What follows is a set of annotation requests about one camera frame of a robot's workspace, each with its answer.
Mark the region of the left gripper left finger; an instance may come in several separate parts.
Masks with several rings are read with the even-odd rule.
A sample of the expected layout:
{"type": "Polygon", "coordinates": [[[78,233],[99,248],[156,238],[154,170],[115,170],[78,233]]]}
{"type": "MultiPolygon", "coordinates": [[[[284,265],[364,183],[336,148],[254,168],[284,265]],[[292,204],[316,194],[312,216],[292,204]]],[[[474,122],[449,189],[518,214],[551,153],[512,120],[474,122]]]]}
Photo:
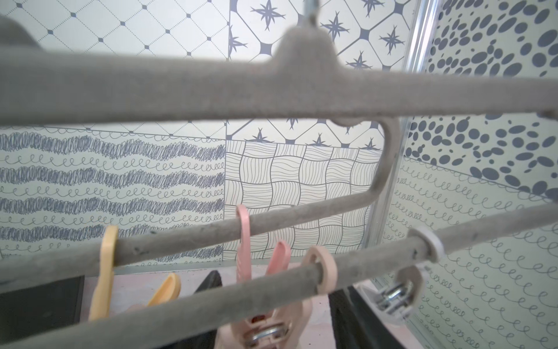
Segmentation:
{"type": "Polygon", "coordinates": [[[172,320],[172,328],[176,330],[169,339],[166,339],[165,345],[161,348],[214,348],[216,342],[216,327],[200,327],[199,323],[204,324],[207,312],[208,302],[202,302],[201,305],[196,304],[193,311],[187,311],[185,308],[181,310],[180,316],[176,313],[172,320]]]}

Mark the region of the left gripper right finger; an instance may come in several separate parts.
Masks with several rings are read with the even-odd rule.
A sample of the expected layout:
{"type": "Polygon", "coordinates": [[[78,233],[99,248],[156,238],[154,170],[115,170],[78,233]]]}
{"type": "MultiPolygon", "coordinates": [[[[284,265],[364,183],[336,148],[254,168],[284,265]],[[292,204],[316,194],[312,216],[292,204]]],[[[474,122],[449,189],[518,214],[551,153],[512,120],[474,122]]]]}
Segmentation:
{"type": "Polygon", "coordinates": [[[336,349],[404,349],[354,286],[328,295],[336,349]]]}

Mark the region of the grey clothes peg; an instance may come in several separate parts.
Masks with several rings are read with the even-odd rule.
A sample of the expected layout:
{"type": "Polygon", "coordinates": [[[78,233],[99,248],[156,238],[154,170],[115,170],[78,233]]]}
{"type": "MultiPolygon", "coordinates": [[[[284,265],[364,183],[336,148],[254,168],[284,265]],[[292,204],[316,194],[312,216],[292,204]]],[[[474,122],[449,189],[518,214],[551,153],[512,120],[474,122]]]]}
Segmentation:
{"type": "MultiPolygon", "coordinates": [[[[427,260],[431,263],[439,262],[446,255],[443,243],[428,228],[411,228],[407,237],[419,237],[427,243],[430,249],[427,260]]],[[[374,290],[364,284],[357,285],[355,289],[380,320],[402,326],[418,308],[428,279],[427,264],[418,263],[399,270],[393,282],[383,289],[374,290]]]]}

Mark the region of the orange clothes peg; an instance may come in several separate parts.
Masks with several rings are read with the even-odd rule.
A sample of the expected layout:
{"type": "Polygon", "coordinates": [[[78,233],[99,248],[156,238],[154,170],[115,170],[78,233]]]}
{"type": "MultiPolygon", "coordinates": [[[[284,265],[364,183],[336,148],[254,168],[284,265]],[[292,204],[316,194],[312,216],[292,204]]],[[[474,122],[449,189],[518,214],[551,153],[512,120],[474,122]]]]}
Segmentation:
{"type": "MultiPolygon", "coordinates": [[[[113,269],[115,266],[118,237],[118,227],[109,225],[105,230],[100,245],[99,276],[92,296],[88,317],[89,321],[107,318],[110,315],[110,304],[114,281],[113,269]]],[[[181,288],[182,284],[180,277],[176,273],[170,273],[146,306],[151,307],[161,305],[177,299],[180,295],[181,288]]]]}

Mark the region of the grey clip hanger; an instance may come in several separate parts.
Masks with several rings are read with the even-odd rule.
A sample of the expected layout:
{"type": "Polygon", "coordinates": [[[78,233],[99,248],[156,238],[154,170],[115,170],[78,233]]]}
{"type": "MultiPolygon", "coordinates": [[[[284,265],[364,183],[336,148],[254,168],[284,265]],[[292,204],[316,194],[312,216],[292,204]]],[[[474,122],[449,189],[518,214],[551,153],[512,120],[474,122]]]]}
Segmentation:
{"type": "MultiPolygon", "coordinates": [[[[289,30],[271,60],[222,63],[44,51],[28,32],[1,19],[1,124],[104,124],[197,119],[331,119],[379,122],[385,145],[371,187],[356,195],[254,215],[263,234],[353,211],[376,201],[398,156],[402,116],[541,112],[557,117],[557,82],[358,72],[338,64],[315,26],[289,30]]],[[[336,258],[335,289],[424,262],[419,237],[336,258]]],[[[208,302],[204,324],[234,321],[318,295],[323,267],[310,264],[244,284],[212,289],[142,311],[91,321],[10,343],[11,348],[155,348],[176,330],[172,317],[208,302]]]]}

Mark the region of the pink clothes peg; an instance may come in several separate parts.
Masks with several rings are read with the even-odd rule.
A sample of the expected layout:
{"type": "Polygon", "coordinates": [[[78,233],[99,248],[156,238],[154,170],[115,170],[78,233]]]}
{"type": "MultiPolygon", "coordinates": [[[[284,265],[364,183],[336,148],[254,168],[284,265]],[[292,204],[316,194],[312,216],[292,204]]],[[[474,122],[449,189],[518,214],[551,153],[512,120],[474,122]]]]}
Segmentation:
{"type": "MultiPolygon", "coordinates": [[[[251,229],[247,208],[240,204],[236,208],[236,215],[241,222],[241,238],[236,258],[236,281],[247,282],[252,279],[251,272],[251,229]]],[[[291,260],[291,248],[285,241],[279,241],[267,266],[266,274],[272,275],[285,271],[291,260]]]]}

